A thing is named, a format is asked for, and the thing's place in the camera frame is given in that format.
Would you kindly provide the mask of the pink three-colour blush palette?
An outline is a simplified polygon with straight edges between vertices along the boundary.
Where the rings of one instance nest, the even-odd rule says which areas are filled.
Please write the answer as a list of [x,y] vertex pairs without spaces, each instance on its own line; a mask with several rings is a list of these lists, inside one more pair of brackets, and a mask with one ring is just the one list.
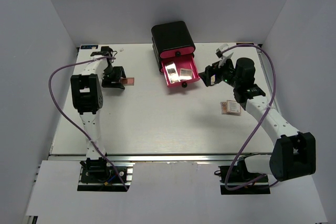
[[120,83],[124,86],[133,86],[135,83],[134,78],[122,78]]

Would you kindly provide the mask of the square brown eyeshadow palette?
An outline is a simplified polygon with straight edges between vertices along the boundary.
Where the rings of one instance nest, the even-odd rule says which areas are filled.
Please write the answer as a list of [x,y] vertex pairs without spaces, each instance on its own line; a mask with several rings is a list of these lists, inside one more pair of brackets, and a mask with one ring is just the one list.
[[193,79],[193,70],[181,68],[179,73],[179,79],[181,81],[191,80]]

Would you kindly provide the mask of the clear case blush compact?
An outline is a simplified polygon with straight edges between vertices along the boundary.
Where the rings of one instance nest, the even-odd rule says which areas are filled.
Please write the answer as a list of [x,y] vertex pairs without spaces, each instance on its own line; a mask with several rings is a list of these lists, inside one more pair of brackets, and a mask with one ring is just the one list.
[[231,115],[240,115],[241,114],[241,105],[236,101],[227,100],[221,102],[221,114],[231,114]]

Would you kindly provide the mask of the long brown eyeshadow palette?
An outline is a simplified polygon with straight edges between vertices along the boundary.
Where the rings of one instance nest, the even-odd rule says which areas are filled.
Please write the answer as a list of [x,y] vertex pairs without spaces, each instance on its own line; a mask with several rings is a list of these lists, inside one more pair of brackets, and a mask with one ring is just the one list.
[[165,65],[165,70],[169,78],[170,83],[180,82],[179,74],[177,73],[177,68],[174,62],[169,62]]

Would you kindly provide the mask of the pink top drawer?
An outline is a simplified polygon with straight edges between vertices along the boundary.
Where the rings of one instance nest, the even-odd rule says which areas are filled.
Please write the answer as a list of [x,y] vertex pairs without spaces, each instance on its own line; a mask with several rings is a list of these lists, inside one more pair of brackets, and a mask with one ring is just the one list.
[[173,58],[173,57],[178,57],[178,56],[183,56],[183,55],[190,55],[194,51],[195,51],[195,48],[192,46],[164,50],[160,53],[160,58],[166,59],[166,58]]

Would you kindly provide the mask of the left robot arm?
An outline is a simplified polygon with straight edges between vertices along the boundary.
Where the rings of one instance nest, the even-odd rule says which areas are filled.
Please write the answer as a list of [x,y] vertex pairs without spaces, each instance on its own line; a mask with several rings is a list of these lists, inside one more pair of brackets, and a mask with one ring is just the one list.
[[112,57],[117,52],[108,46],[90,55],[92,62],[83,71],[70,78],[73,107],[79,113],[87,139],[86,158],[97,160],[106,155],[100,129],[100,109],[103,107],[102,88],[124,90],[126,77],[122,66],[113,66]]

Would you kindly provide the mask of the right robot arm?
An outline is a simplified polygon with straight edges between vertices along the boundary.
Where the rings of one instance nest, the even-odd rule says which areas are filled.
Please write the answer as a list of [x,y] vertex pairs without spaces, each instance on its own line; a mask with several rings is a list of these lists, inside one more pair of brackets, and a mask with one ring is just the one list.
[[316,140],[285,120],[269,104],[264,91],[255,84],[255,64],[249,58],[216,62],[199,74],[206,86],[220,82],[233,87],[234,98],[258,121],[274,144],[270,155],[256,154],[239,158],[238,177],[247,182],[256,174],[270,174],[280,182],[316,172]]

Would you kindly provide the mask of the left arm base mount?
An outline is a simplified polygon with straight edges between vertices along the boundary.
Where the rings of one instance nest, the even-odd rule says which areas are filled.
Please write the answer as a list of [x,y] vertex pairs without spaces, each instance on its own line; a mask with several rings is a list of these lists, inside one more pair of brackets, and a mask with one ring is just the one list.
[[132,167],[116,166],[116,170],[102,157],[80,161],[81,170],[77,191],[127,192],[132,179]]

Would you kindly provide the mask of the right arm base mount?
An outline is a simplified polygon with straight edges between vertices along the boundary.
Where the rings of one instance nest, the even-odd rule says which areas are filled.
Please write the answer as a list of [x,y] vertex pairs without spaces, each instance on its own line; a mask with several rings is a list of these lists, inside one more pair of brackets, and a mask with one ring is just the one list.
[[[268,195],[270,194],[269,180],[265,176],[260,180],[244,186],[238,190],[227,190],[225,188],[225,178],[230,165],[219,166],[214,175],[219,177],[220,193],[222,195]],[[236,187],[260,176],[259,173],[250,173],[246,165],[243,164],[243,158],[239,158],[233,166],[228,179],[228,187]]]

